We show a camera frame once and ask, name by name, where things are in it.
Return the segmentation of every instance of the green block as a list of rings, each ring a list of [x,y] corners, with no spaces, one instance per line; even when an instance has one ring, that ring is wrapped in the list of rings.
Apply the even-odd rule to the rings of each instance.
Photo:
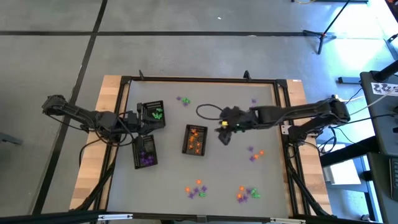
[[[257,193],[254,193],[254,194],[251,195],[251,197],[252,197],[252,198],[260,198],[260,195],[257,194]]]

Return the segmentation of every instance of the wooden table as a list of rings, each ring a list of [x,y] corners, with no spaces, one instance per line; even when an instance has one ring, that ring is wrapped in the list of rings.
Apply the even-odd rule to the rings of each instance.
[[[95,110],[114,111],[116,106],[116,100],[119,93],[121,79],[122,76],[116,76],[116,75],[104,76]],[[307,103],[301,80],[287,80],[287,85],[289,90],[289,98],[291,106],[303,105]],[[127,85],[123,89],[123,95],[119,109],[120,113],[124,112],[127,102],[128,89],[129,88]],[[279,88],[279,93],[280,97],[283,98],[284,94],[281,88]],[[307,121],[308,119],[298,119],[295,120],[294,122],[296,125],[301,125]],[[90,133],[87,142],[94,141],[95,139],[97,139],[97,136],[94,133]],[[314,138],[307,138],[306,141],[315,144]],[[84,199],[90,194],[95,185],[98,183],[98,180],[100,179],[101,168],[104,161],[105,149],[106,145],[101,141],[86,147],[83,154],[83,159],[81,162],[78,177],[76,180],[72,201],[70,204],[71,209],[79,206],[84,201]],[[289,216],[292,216],[293,213],[290,204],[289,188],[287,183],[287,175],[285,170],[282,148],[280,148],[280,150],[281,150],[280,161],[284,171],[285,196],[287,201],[286,206],[289,212]],[[116,148],[113,148],[110,159],[111,161],[114,157],[115,152]],[[303,169],[305,184],[307,188],[312,193],[315,200],[322,206],[322,208],[326,212],[331,214],[328,192],[326,190],[325,180],[323,178],[323,172],[318,156],[318,151],[314,149],[312,146],[308,145],[300,146],[300,156],[302,161],[302,169]],[[108,180],[108,183],[104,186],[99,208],[106,209],[106,202],[108,199],[110,181],[111,180]],[[295,194],[297,198],[298,212],[300,214],[304,214],[300,189],[296,185],[295,185]]]

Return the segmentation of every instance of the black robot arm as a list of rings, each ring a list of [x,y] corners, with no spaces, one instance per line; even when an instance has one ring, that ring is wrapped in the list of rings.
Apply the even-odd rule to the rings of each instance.
[[[287,120],[311,117],[314,118],[309,122],[289,128],[290,143],[302,144],[308,134],[320,134],[325,126],[345,124],[350,119],[346,105],[334,98],[288,108],[255,106],[249,108],[249,111],[242,111],[234,106],[232,109],[227,107],[222,110],[221,127],[216,131],[219,132],[218,139],[224,145],[228,145],[232,133],[251,129],[268,129]]]
[[[138,133],[146,135],[151,131],[164,128],[163,122],[141,114],[142,103],[137,104],[137,113],[126,112],[126,118],[110,111],[88,111],[68,103],[62,95],[52,95],[42,106],[46,115],[68,116],[78,121],[86,132],[95,130],[102,138],[117,141],[120,134]]]

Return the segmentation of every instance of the black stand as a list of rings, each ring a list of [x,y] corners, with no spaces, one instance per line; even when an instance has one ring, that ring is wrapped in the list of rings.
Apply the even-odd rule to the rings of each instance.
[[[343,8],[341,8],[340,12],[338,12],[337,16],[333,19],[333,21],[329,24],[328,28],[326,28],[326,30],[323,33],[320,32],[314,32],[314,31],[309,31],[309,30],[303,30],[304,34],[310,34],[310,35],[314,35],[316,37],[319,38],[320,43],[319,43],[319,48],[318,48],[318,53],[317,54],[321,54],[322,51],[322,46],[323,46],[323,39],[324,38],[330,38],[330,39],[335,39],[337,38],[337,36],[335,35],[327,35],[327,32],[329,31],[329,29],[331,28],[331,26],[333,25],[333,23],[335,23],[336,19],[338,18],[338,16],[340,16],[341,12],[343,12],[344,8],[348,5],[348,3],[351,0],[347,0],[346,4],[343,6]]]

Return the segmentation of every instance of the concrete floor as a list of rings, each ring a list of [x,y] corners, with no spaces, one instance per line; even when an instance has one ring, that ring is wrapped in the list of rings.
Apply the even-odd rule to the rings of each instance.
[[[98,37],[76,104],[93,110],[103,75],[137,75],[139,69],[145,75],[236,78],[249,70],[253,78],[303,80],[308,102],[332,94],[348,99],[359,86],[338,85],[337,77],[358,77],[362,71],[379,70],[393,61],[382,39],[386,33],[379,26],[379,11],[371,7],[374,1],[346,8],[331,29],[344,38],[327,42],[321,55],[314,53],[318,39],[311,37]],[[3,0],[0,30],[91,31],[100,5],[100,0]],[[299,5],[289,0],[112,0],[100,30],[323,31],[342,5]],[[48,95],[70,96],[87,44],[88,37],[0,36],[0,131],[24,140],[22,146],[0,144],[0,216],[30,212],[59,127],[40,107]],[[364,104],[358,100],[348,107],[353,111]],[[364,111],[352,119],[366,116]],[[345,128],[353,141],[373,135],[370,122]],[[349,132],[360,134],[354,137]],[[326,132],[320,138],[329,135]],[[86,137],[68,130],[44,212],[68,210],[78,151]],[[338,139],[344,141],[339,132]],[[358,201],[356,197],[348,202],[352,214],[366,212],[356,206]],[[345,217],[344,208],[334,204],[333,212]]]

